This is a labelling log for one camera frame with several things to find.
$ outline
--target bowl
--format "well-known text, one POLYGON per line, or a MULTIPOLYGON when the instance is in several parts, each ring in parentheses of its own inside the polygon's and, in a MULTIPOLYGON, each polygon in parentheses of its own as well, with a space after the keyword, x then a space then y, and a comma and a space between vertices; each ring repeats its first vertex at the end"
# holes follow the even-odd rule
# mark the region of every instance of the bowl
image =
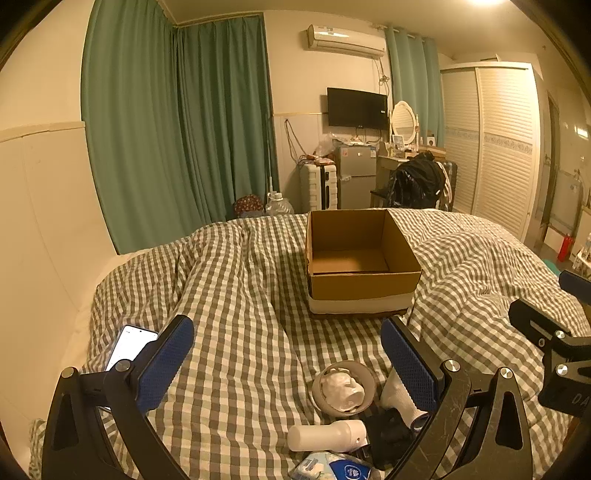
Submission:
POLYGON ((314 383, 312 383, 312 397, 314 398, 318 408, 327 415, 340 419, 352 417, 353 415, 363 412, 373 403, 375 397, 375 378, 372 371, 359 362, 353 360, 343 360, 342 362, 336 362, 335 364, 329 365, 324 370, 322 370, 322 372, 316 375, 314 383), (344 412, 330 406, 326 401, 326 398, 322 393, 322 388, 320 387, 320 381, 333 368, 345 368, 349 370, 351 377, 353 377, 355 381, 363 387, 365 395, 363 396, 363 403, 359 407, 351 411, 344 412))

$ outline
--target wall-mounted air conditioner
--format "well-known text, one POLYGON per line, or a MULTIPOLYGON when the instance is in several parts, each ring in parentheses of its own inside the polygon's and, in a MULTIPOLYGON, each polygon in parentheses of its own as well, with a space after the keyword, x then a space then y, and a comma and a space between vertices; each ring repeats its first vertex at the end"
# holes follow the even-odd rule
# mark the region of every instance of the wall-mounted air conditioner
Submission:
POLYGON ((308 46, 311 50, 334 51, 373 59, 380 58, 386 52, 383 37, 318 25, 308 28, 308 46))

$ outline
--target smartphone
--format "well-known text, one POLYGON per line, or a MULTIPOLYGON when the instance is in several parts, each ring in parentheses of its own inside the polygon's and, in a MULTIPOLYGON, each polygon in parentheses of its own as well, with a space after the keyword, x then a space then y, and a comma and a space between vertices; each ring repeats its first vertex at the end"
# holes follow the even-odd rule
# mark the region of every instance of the smartphone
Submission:
POLYGON ((144 348, 147 343, 156 340, 156 338, 158 338, 156 332, 135 327, 133 325, 125 325, 117 337, 105 372, 111 370, 119 360, 134 360, 135 357, 138 356, 138 353, 142 351, 142 348, 144 348))

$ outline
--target open cardboard box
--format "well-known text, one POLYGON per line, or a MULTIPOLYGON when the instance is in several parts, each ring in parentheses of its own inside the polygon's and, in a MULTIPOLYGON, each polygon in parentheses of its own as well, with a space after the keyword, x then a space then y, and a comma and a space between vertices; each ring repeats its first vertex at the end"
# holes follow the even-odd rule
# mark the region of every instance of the open cardboard box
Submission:
POLYGON ((387 210, 317 210, 306 234, 308 304, 317 314, 411 306, 421 267, 387 210))

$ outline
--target sliding wardrobe door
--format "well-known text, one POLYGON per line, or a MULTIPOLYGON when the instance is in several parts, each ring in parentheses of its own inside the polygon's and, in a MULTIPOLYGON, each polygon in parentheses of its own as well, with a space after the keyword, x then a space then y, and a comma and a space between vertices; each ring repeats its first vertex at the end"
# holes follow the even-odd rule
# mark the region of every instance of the sliding wardrobe door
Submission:
POLYGON ((480 107, 474 68, 442 71, 446 159, 457 164, 454 208, 471 213, 480 147, 480 107))
POLYGON ((472 213, 522 239, 530 221, 540 155, 540 116, 530 68, 476 69, 482 156, 472 213))

